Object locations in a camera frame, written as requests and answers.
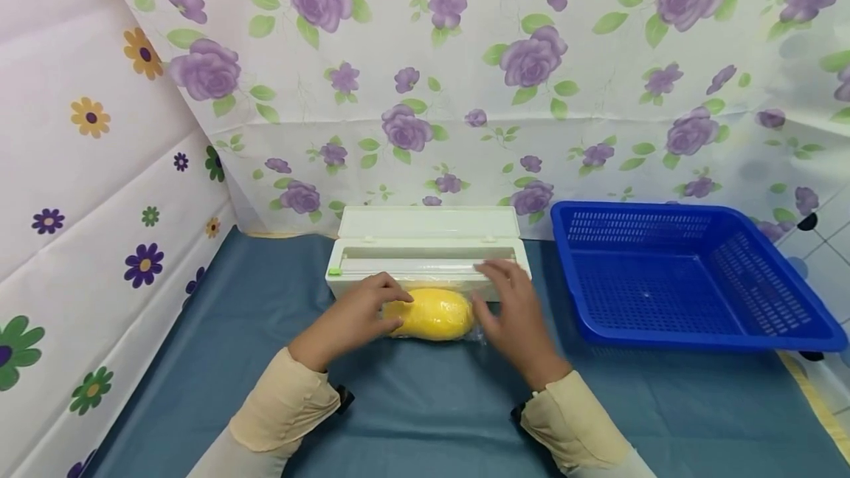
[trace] floral wallpaper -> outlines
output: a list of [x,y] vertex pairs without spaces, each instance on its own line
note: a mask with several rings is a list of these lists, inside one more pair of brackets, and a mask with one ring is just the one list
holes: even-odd
[[250,232],[510,204],[549,238],[554,201],[600,199],[725,204],[778,240],[848,178],[850,0],[125,1]]

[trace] white plastic box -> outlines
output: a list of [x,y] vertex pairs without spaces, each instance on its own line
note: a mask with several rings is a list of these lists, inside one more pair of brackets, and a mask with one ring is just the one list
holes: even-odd
[[346,207],[325,280],[337,299],[386,271],[405,289],[479,291],[498,301],[473,267],[485,259],[513,260],[531,275],[513,207]]

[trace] hand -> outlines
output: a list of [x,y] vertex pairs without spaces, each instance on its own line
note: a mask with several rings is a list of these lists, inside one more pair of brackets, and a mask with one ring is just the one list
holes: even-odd
[[364,278],[331,305],[289,345],[295,361],[315,372],[324,372],[337,356],[401,327],[401,318],[381,319],[384,303],[413,301],[387,272]]
[[514,262],[487,260],[475,266],[499,293],[502,313],[496,317],[479,294],[473,294],[473,310],[487,340],[522,374],[531,389],[560,381],[573,370],[559,356],[549,337],[531,278]]

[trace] person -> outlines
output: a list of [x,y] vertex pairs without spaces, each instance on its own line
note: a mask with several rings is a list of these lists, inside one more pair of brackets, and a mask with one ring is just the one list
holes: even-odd
[[[507,260],[476,266],[502,301],[499,316],[473,296],[488,342],[532,389],[520,424],[572,478],[654,478],[549,337],[531,278]],[[381,319],[391,300],[412,302],[387,273],[365,278],[281,350],[189,478],[280,478],[304,435],[340,407],[325,368],[336,357],[401,327]]]

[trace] blue plastic basket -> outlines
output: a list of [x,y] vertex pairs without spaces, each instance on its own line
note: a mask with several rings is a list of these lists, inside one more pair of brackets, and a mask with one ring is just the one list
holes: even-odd
[[711,350],[843,350],[817,294],[726,207],[564,201],[555,242],[589,342]]

